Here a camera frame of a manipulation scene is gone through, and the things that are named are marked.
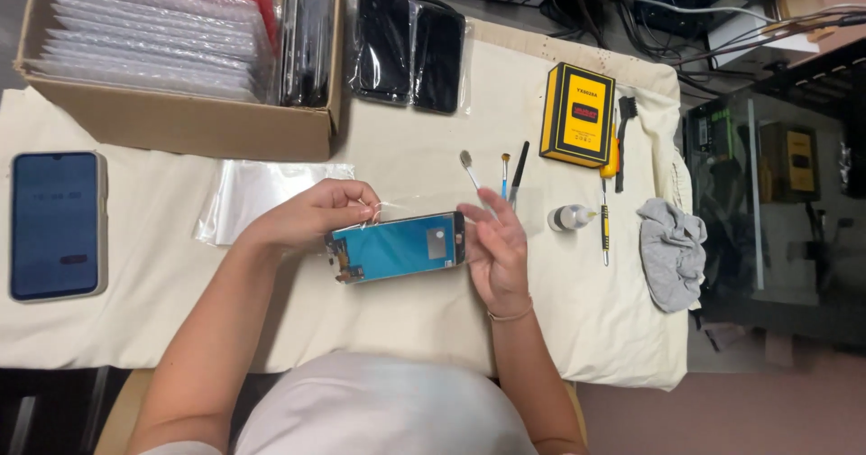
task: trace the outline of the bottle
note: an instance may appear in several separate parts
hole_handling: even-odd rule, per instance
[[[596,215],[583,205],[560,206],[547,214],[547,225],[556,231],[577,230],[585,227]]]

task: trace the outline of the black phone screen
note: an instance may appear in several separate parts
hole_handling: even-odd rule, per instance
[[[407,101],[411,90],[409,0],[358,0],[360,92]]]
[[[90,152],[64,152],[23,154],[13,161],[13,298],[53,298],[97,288],[96,159]]]
[[[415,105],[446,114],[457,110],[466,19],[420,7],[415,37]]]

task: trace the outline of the phone frame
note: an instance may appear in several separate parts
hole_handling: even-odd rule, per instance
[[[466,217],[464,217],[463,214],[460,213],[460,211],[443,211],[441,213],[431,213],[429,215],[421,215],[419,217],[398,218],[396,220],[388,220],[385,222],[378,222],[378,223],[375,223],[372,225],[367,225],[366,227],[368,227],[368,228],[369,227],[380,227],[382,225],[395,224],[395,223],[399,223],[399,222],[408,222],[411,220],[419,220],[422,218],[442,217],[443,215],[451,215],[452,218],[454,219],[454,236],[452,237],[452,240],[454,240],[454,265],[449,266],[449,267],[439,268],[439,269],[428,269],[425,271],[415,271],[415,272],[411,272],[411,273],[401,274],[398,276],[378,277],[376,279],[364,279],[361,281],[346,282],[346,281],[340,281],[338,279],[338,282],[340,282],[342,284],[368,283],[370,281],[379,281],[382,279],[389,279],[392,277],[411,276],[413,274],[418,274],[421,272],[441,271],[443,269],[451,269],[451,268],[454,268],[454,267],[466,262]],[[351,227],[346,227],[346,228],[330,231],[328,234],[325,235],[325,248],[328,251],[328,257],[331,260],[332,266],[336,266],[336,270],[338,272],[339,272],[340,267],[339,267],[339,265],[334,263],[335,257],[331,253],[331,247],[330,247],[330,244],[334,241],[333,233],[337,232],[337,231],[357,229],[360,227],[361,227],[361,225],[353,225]]]
[[[96,158],[96,287],[93,290],[65,290],[16,297],[13,293],[13,260],[15,255],[15,164],[26,156],[69,156],[91,154]],[[9,161],[9,298],[17,303],[45,303],[61,299],[81,298],[105,292],[108,287],[108,164],[105,156],[96,151],[18,152]]]

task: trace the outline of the black handle brush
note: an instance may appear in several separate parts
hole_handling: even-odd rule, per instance
[[[617,170],[616,189],[622,193],[622,175],[625,173],[625,124],[629,119],[637,117],[637,101],[633,96],[622,96],[619,99],[619,170]]]

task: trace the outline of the toothbrush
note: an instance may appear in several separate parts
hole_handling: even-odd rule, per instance
[[[475,171],[473,171],[472,169],[472,156],[470,156],[469,151],[460,151],[460,164],[462,164],[463,167],[466,169],[466,172],[470,174],[472,184],[475,185],[475,190],[480,190],[482,186],[478,183],[478,178],[475,177]],[[484,206],[485,210],[490,210],[488,204],[482,203],[482,205]]]
[[[502,199],[506,199],[506,184],[508,183],[508,160],[511,159],[511,154],[505,153],[502,155]]]

